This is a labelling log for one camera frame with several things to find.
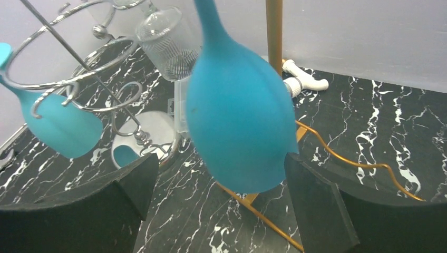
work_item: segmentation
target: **gold metal stand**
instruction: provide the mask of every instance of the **gold metal stand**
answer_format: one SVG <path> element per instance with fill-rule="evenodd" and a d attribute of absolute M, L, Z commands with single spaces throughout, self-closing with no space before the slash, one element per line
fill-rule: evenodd
<path fill-rule="evenodd" d="M 280 76 L 282 76 L 282 43 L 283 43 L 283 0 L 266 0 L 266 16 L 267 16 L 267 42 L 268 42 L 268 57 L 269 57 L 269 63 L 270 65 L 278 72 Z M 394 185 L 396 185 L 399 190 L 401 190 L 404 194 L 409 196 L 410 198 L 413 198 L 415 200 L 424 201 L 421 198 L 413 195 L 412 193 L 408 192 L 405 188 L 403 188 L 398 181 L 396 180 L 396 177 L 394 176 L 393 170 L 388 164 L 360 164 L 357 162 L 350 161 L 343 156 L 335 153 L 331 148 L 328 147 L 328 145 L 324 142 L 322 137 L 318 134 L 318 132 L 314 129 L 312 129 L 309 126 L 306 126 L 305 124 L 296 121 L 296 123 L 299 125 L 298 130 L 296 131 L 296 140 L 299 142 L 301 138 L 306 134 L 306 132 L 309 130 L 312 134 L 314 134 L 319 142 L 323 145 L 325 150 L 327 150 L 329 153 L 331 153 L 336 158 L 342 160 L 343 162 L 350 164 L 352 166 L 356 167 L 362 167 L 365 169 L 372 169 L 377 167 L 386 168 L 390 174 L 391 179 L 393 180 Z M 233 198 L 235 198 L 239 203 L 241 203 L 244 207 L 246 207 L 248 210 L 250 210 L 252 213 L 254 213 L 259 219 L 261 219 L 266 225 L 271 227 L 275 232 L 277 232 L 280 236 L 282 236 L 284 239 L 286 239 L 290 244 L 292 244 L 295 248 L 298 250 L 304 252 L 304 248 L 301 244 L 299 244 L 297 241 L 292 239 L 288 234 L 283 232 L 280 228 L 278 228 L 273 222 L 271 222 L 269 219 L 267 219 L 261 212 L 256 210 L 251 204 L 253 201 L 255 201 L 256 197 L 259 195 L 258 193 L 254 194 L 248 194 L 245 196 L 244 199 L 237 196 L 233 191 L 225 188 L 224 186 L 220 185 L 224 191 L 226 191 L 228 194 L 230 194 Z"/>

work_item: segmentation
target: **white wall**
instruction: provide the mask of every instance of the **white wall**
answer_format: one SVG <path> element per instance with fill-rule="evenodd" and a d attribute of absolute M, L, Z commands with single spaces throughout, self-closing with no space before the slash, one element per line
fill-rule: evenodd
<path fill-rule="evenodd" d="M 80 0 L 30 0 L 30 2 L 49 21 L 57 17 L 57 10 L 66 2 L 70 2 L 73 6 L 81 3 Z M 62 21 L 55 28 L 82 57 L 85 57 L 105 43 L 93 37 L 90 30 L 95 23 L 88 11 L 81 11 Z M 39 21 L 19 0 L 6 1 L 0 8 L 2 35 L 0 42 L 9 43 L 17 48 L 40 27 L 42 25 Z M 57 81 L 70 77 L 76 66 L 76 61 L 56 39 L 50 33 L 45 33 L 16 59 L 11 66 L 11 78 L 26 84 Z M 18 99 L 0 85 L 0 145 L 23 123 Z"/>
<path fill-rule="evenodd" d="M 265 1 L 215 1 L 228 32 L 267 54 Z M 153 2 L 181 8 L 200 33 L 193 0 Z M 446 0 L 284 0 L 283 45 L 301 66 L 447 92 Z"/>

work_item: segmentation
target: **twisted wire handle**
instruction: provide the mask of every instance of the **twisted wire handle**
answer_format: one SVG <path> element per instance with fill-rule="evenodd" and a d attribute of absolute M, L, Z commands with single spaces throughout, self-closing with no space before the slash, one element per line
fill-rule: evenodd
<path fill-rule="evenodd" d="M 75 99 L 77 97 L 77 95 L 79 94 L 79 84 L 77 82 L 72 82 L 72 83 L 59 83 L 55 86 L 53 86 L 52 88 L 46 90 L 39 98 L 36 99 L 36 101 L 33 103 L 33 105 L 31 106 L 31 115 L 33 117 L 35 117 L 36 119 L 41 119 L 42 116 L 40 114 L 37 113 L 37 109 L 39 107 L 39 105 L 42 104 L 42 102 L 53 92 L 55 92 L 56 90 L 60 89 L 60 88 L 64 88 L 67 86 L 72 86 L 73 89 L 71 91 L 71 93 L 67 96 L 67 99 L 62 102 L 62 106 L 67 106 L 70 102 L 73 101 L 73 99 Z"/>
<path fill-rule="evenodd" d="M 374 169 L 374 168 L 378 168 L 378 167 L 382 167 L 385 168 L 388 173 L 390 174 L 390 178 L 393 181 L 393 184 L 401 191 L 403 192 L 405 195 L 407 195 L 408 197 L 418 200 L 418 201 L 425 201 L 421 198 L 419 198 L 418 196 L 412 194 L 411 192 L 409 192 L 408 190 L 406 190 L 396 179 L 396 176 L 394 175 L 393 169 L 391 169 L 391 167 L 386 164 L 386 163 L 379 163 L 379 164 L 361 164 L 358 162 L 354 162 L 351 161 L 339 154 L 337 154 L 334 150 L 332 150 L 327 144 L 326 142 L 323 140 L 323 138 L 321 137 L 321 135 L 313 128 L 299 122 L 299 121 L 295 121 L 300 127 L 305 128 L 306 130 L 310 131 L 313 135 L 315 135 L 318 139 L 318 141 L 321 143 L 321 145 L 323 145 L 323 148 L 325 150 L 327 150 L 329 153 L 331 153 L 333 156 L 335 156 L 337 159 L 352 165 L 352 166 L 356 166 L 356 167 L 361 167 L 361 168 L 365 168 L 365 169 Z"/>

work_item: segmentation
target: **gray wall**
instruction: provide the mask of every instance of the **gray wall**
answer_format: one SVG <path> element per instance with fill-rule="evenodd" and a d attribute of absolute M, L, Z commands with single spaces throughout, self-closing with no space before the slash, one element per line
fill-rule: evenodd
<path fill-rule="evenodd" d="M 200 33 L 193 0 L 153 2 L 180 7 Z M 228 32 L 267 54 L 264 0 L 216 2 Z M 300 66 L 447 92 L 446 0 L 284 0 L 283 44 Z"/>

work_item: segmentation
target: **metal ring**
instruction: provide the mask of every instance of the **metal ring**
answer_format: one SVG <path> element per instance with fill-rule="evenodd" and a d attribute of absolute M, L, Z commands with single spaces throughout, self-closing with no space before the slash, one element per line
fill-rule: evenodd
<path fill-rule="evenodd" d="M 75 8 L 80 8 L 80 11 L 81 10 L 83 10 L 84 8 L 87 8 L 87 7 L 90 7 L 91 5 L 95 5 L 95 4 L 99 4 L 99 3 L 108 3 L 109 4 L 109 1 L 107 1 L 107 0 L 100 0 L 100 1 L 90 1 L 90 2 L 87 2 L 87 3 L 83 3 L 83 4 L 80 4 L 80 5 L 78 5 L 77 7 L 75 7 Z M 70 12 L 70 11 L 66 11 L 66 9 L 69 7 L 69 6 L 71 6 L 71 4 L 70 3 L 65 3 L 64 5 L 62 5 L 62 7 L 61 8 L 59 8 L 59 10 L 57 10 L 57 14 L 58 15 L 64 15 L 65 13 L 67 13 L 67 12 Z M 115 12 L 116 12 L 116 8 L 112 5 L 112 8 L 111 8 L 111 11 L 110 11 L 110 13 L 108 13 L 107 14 L 107 18 L 108 19 L 106 19 L 103 23 L 101 23 L 100 25 L 103 25 L 103 26 L 105 26 L 105 27 L 108 27 L 109 25 L 110 25 L 110 23 L 112 22 L 112 20 L 113 20 L 113 17 L 114 17 L 114 15 L 115 15 Z"/>
<path fill-rule="evenodd" d="M 146 1 L 146 0 L 137 0 L 137 1 L 133 2 L 133 3 L 131 3 L 131 4 L 123 5 L 123 6 L 113 5 L 113 8 L 122 11 L 122 10 L 125 10 L 125 9 L 133 8 L 133 7 L 143 3 L 144 1 Z"/>
<path fill-rule="evenodd" d="M 120 96 L 121 96 L 122 93 L 124 92 L 125 88 L 127 88 L 127 87 L 130 86 L 130 85 L 136 85 L 136 86 L 138 87 L 138 92 L 136 93 L 136 95 L 134 95 L 133 97 L 131 97 L 131 98 L 128 99 L 127 101 L 125 101 L 125 102 L 123 102 L 123 103 L 121 103 L 121 104 L 119 104 L 119 105 L 112 106 L 112 107 L 122 108 L 122 107 L 124 107 L 124 106 L 127 106 L 127 105 L 129 105 L 129 104 L 135 102 L 138 98 L 140 98 L 141 93 L 143 92 L 143 85 L 141 85 L 141 83 L 139 83 L 139 82 L 129 82 L 129 83 L 126 83 L 126 84 L 125 84 L 123 87 L 121 87 L 121 89 L 116 93 L 116 96 L 117 96 L 118 98 L 120 98 Z M 122 132 L 120 132 L 120 131 L 116 128 L 115 118 L 116 118 L 116 112 L 113 111 L 113 112 L 112 112 L 112 122 L 111 122 L 112 130 L 113 130 L 116 134 L 118 134 L 118 135 L 120 135 L 120 136 L 123 136 L 123 137 L 126 137 L 126 136 L 132 136 L 132 135 L 136 134 L 138 131 L 141 130 L 141 125 L 137 124 L 137 128 L 135 129 L 135 131 L 133 131 L 133 132 L 131 132 L 131 133 L 122 133 Z"/>
<path fill-rule="evenodd" d="M 64 19 L 70 17 L 71 15 L 87 8 L 90 7 L 92 5 L 95 4 L 99 4 L 99 3 L 106 3 L 106 1 L 104 0 L 94 0 L 91 2 L 87 2 L 84 4 L 81 4 L 69 11 L 64 12 L 62 15 L 58 16 L 55 20 L 50 22 L 51 26 L 54 26 L 56 24 L 58 24 L 59 22 L 63 21 Z M 129 55 L 131 55 L 135 49 L 137 48 L 138 44 L 135 42 L 134 39 L 130 38 L 130 37 L 124 37 L 124 38 L 120 38 L 119 41 L 125 41 L 125 40 L 131 40 L 133 43 L 132 45 L 124 52 L 121 54 L 120 57 L 117 57 L 116 59 L 114 59 L 113 61 L 104 64 L 103 66 L 86 72 L 82 75 L 78 75 L 76 77 L 73 77 L 71 79 L 67 79 L 67 80 L 61 80 L 58 82 L 50 82 L 50 83 L 43 83 L 43 84 L 20 84 L 20 83 L 16 83 L 13 80 L 11 80 L 10 76 L 9 76 L 9 67 L 11 66 L 12 62 L 14 61 L 14 59 L 20 54 L 20 52 L 25 49 L 26 46 L 29 45 L 29 43 L 31 43 L 32 41 L 34 41 L 36 38 L 38 38 L 41 34 L 43 34 L 44 32 L 46 32 L 47 29 L 45 26 L 42 26 L 37 32 L 35 32 L 34 34 L 32 34 L 30 37 L 28 37 L 21 45 L 20 47 L 15 50 L 12 55 L 11 58 L 9 59 L 8 63 L 6 64 L 6 68 L 5 68 L 5 74 L 3 75 L 3 80 L 10 86 L 16 88 L 16 89 L 21 89 L 21 90 L 43 90 L 43 89 L 50 89 L 51 87 L 58 85 L 58 84 L 70 84 L 73 82 L 77 82 L 79 80 L 82 79 L 87 79 L 90 77 L 95 76 L 96 74 L 99 74 L 100 72 L 117 65 L 118 63 L 120 63 L 123 59 L 127 58 Z"/>
<path fill-rule="evenodd" d="M 89 54 L 89 55 L 84 59 L 84 61 L 86 62 L 87 65 L 90 65 L 90 64 L 93 63 L 99 56 L 101 56 L 101 53 L 104 52 L 107 48 L 109 48 L 110 46 L 112 46 L 112 45 L 115 44 L 115 43 L 124 41 L 123 39 L 125 39 L 125 38 L 126 38 L 126 37 L 124 37 L 124 38 L 119 38 L 119 39 L 117 39 L 117 40 L 114 40 L 114 41 L 111 41 L 111 42 L 105 44 L 104 46 L 100 47 L 100 48 L 97 49 L 96 51 L 94 51 L 94 52 L 92 52 L 91 54 Z M 74 72 L 73 72 L 73 74 L 72 74 L 72 77 L 76 77 L 77 75 L 81 74 L 81 73 L 84 72 L 84 71 L 85 71 L 85 69 L 84 69 L 82 66 L 79 65 L 79 66 L 74 70 Z M 131 104 L 131 103 L 133 103 L 133 102 L 135 102 L 135 101 L 139 98 L 139 96 L 141 95 L 141 93 L 142 93 L 142 91 L 143 91 L 142 85 L 141 85 L 140 83 L 137 83 L 137 82 L 130 82 L 130 83 L 127 83 L 125 86 L 123 86 L 123 87 L 118 91 L 118 93 L 117 93 L 116 95 L 119 97 L 119 96 L 121 95 L 120 93 L 123 92 L 123 89 L 124 89 L 125 87 L 127 87 L 128 85 L 131 85 L 131 84 L 140 85 L 141 88 L 140 88 L 140 86 L 138 86 L 139 88 L 138 88 L 138 92 L 137 92 L 137 94 L 136 94 L 135 96 L 131 97 L 129 100 L 127 100 L 127 101 L 125 101 L 125 102 L 123 102 L 123 103 L 121 103 L 121 104 L 118 104 L 118 105 L 113 105 L 113 104 L 112 104 L 113 106 L 111 106 L 111 107 L 107 107 L 107 108 L 91 108 L 91 107 L 87 107 L 87 106 L 82 106 L 82 105 L 78 104 L 77 102 L 74 102 L 74 101 L 73 101 L 73 105 L 74 105 L 75 107 L 77 107 L 78 109 L 81 109 L 81 110 L 83 110 L 83 111 L 88 111 L 88 112 L 99 112 L 99 113 L 101 113 L 101 112 L 110 112 L 110 111 L 115 111 L 115 110 L 121 109 L 121 108 L 123 108 L 123 107 L 125 107 L 125 106 L 127 106 L 127 105 L 129 105 L 129 104 Z M 70 86 L 68 86 L 68 87 L 65 89 L 65 91 L 66 91 L 66 94 L 67 94 L 67 95 L 69 95 L 69 94 L 72 92 Z"/>
<path fill-rule="evenodd" d="M 31 106 L 31 115 L 35 117 L 36 119 L 41 119 L 42 116 L 37 113 L 37 108 L 41 103 L 47 98 L 51 93 L 55 92 L 56 90 L 60 88 L 64 88 L 66 86 L 73 86 L 73 92 L 67 96 L 67 99 L 61 104 L 62 106 L 67 106 L 72 100 L 77 96 L 79 93 L 79 84 L 77 82 L 73 83 L 66 83 L 66 84 L 58 84 L 53 86 L 52 88 L 46 90 Z"/>

